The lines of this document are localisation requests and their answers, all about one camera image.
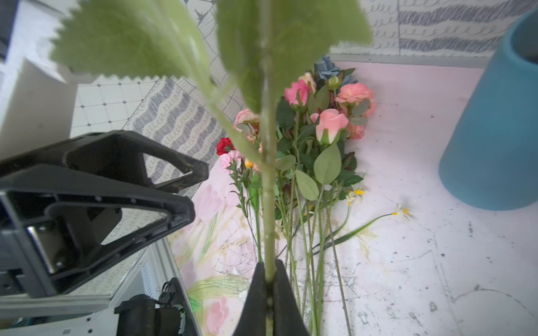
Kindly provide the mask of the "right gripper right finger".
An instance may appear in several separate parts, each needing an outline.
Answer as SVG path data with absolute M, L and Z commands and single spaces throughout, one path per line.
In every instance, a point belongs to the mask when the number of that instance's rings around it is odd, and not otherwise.
M 305 327 L 284 263 L 276 260 L 273 281 L 273 334 L 275 336 L 309 336 Z

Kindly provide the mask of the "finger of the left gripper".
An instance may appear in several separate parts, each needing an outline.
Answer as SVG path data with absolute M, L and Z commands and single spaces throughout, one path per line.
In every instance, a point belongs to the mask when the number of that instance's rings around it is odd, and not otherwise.
M 144 156 L 153 156 L 183 175 L 162 183 L 152 182 Z M 139 186 L 178 193 L 208 179 L 208 164 L 148 139 L 133 131 L 88 133 L 1 161 L 1 176 L 36 164 L 55 165 Z
M 69 293 L 193 222 L 187 197 L 53 165 L 1 178 L 1 295 Z

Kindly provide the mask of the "pink rose single stem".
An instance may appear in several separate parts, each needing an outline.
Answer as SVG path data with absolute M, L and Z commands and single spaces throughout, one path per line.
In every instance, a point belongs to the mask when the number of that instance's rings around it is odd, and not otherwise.
M 372 42 L 357 1 L 218 1 L 221 62 L 248 108 L 259 114 L 261 150 L 218 107 L 203 35 L 183 1 L 82 1 L 60 23 L 51 60 L 83 74 L 184 77 L 239 151 L 261 169 L 266 283 L 275 278 L 277 103 L 307 68 L 340 43 Z

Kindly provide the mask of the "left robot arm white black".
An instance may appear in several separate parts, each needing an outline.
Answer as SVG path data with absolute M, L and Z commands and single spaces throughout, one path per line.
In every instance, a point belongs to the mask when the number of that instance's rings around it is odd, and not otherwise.
M 71 137 L 77 87 L 50 40 L 79 1 L 4 1 L 15 17 L 1 63 L 1 295 L 69 293 L 195 218 L 179 191 L 206 163 L 132 131 Z

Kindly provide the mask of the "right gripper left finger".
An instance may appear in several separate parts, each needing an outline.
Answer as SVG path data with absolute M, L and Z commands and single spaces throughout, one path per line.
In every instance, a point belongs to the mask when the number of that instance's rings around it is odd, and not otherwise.
M 266 335 L 268 313 L 268 291 L 265 280 L 265 266 L 257 263 L 247 293 L 245 305 L 233 336 Z

